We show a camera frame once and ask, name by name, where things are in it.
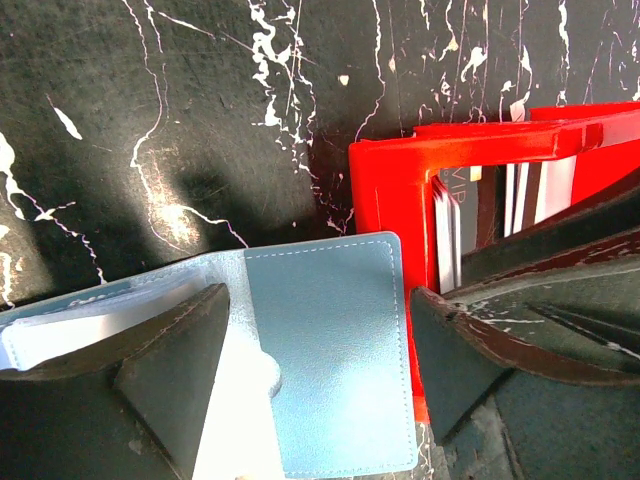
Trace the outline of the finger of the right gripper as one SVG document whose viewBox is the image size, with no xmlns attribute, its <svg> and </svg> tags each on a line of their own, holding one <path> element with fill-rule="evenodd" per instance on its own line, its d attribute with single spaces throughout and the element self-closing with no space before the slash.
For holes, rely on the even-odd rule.
<svg viewBox="0 0 640 480">
<path fill-rule="evenodd" d="M 637 188 L 499 249 L 522 264 L 446 299 L 553 353 L 602 368 L 638 369 Z"/>
</svg>

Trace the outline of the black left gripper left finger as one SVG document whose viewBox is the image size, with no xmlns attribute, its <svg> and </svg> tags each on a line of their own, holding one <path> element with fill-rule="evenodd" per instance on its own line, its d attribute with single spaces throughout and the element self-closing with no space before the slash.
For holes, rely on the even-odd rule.
<svg viewBox="0 0 640 480">
<path fill-rule="evenodd" d="M 200 292 L 121 333 L 1 373 L 4 479 L 190 479 L 230 295 Z"/>
</svg>

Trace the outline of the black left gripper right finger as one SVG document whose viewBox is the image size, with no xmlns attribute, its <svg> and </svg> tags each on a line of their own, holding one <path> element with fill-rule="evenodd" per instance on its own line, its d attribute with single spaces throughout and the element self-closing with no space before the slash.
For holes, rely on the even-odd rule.
<svg viewBox="0 0 640 480">
<path fill-rule="evenodd" d="M 639 389 L 556 382 L 501 368 L 418 288 L 410 313 L 438 455 L 449 479 L 636 479 Z"/>
</svg>

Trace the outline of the blue leather card holder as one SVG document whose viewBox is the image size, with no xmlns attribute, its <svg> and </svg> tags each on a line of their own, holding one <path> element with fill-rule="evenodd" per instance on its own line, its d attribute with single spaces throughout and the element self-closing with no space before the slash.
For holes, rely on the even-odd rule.
<svg viewBox="0 0 640 480">
<path fill-rule="evenodd" d="M 417 462 L 399 238 L 203 254 L 1 316 L 1 373 L 226 285 L 229 319 L 190 479 L 339 478 Z"/>
</svg>

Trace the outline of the red plastic card tray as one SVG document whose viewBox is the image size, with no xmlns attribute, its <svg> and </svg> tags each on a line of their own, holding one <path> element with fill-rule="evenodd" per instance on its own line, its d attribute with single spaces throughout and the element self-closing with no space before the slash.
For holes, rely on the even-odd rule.
<svg viewBox="0 0 640 480">
<path fill-rule="evenodd" d="M 565 219 L 639 190 L 639 106 L 635 102 L 535 109 L 528 121 L 420 126 L 413 136 L 362 140 L 349 148 L 356 227 L 388 231 L 401 242 L 415 417 L 430 421 L 413 338 L 410 297 L 438 295 L 460 316 L 454 329 L 501 368 L 583 386 L 637 386 L 636 370 L 602 368 L 504 333 L 446 299 L 439 290 L 432 178 L 442 169 L 502 166 L 576 156 L 571 205 L 546 220 L 461 256 L 461 287 L 511 270 L 522 259 L 500 251 Z"/>
</svg>

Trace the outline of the black VIP card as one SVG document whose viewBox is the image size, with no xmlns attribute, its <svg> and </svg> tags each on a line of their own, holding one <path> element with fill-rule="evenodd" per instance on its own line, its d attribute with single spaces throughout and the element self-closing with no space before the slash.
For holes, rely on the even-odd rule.
<svg viewBox="0 0 640 480">
<path fill-rule="evenodd" d="M 461 253 L 476 248 L 478 219 L 478 182 L 473 181 L 470 167 L 442 169 L 439 178 L 456 200 L 461 219 Z"/>
</svg>

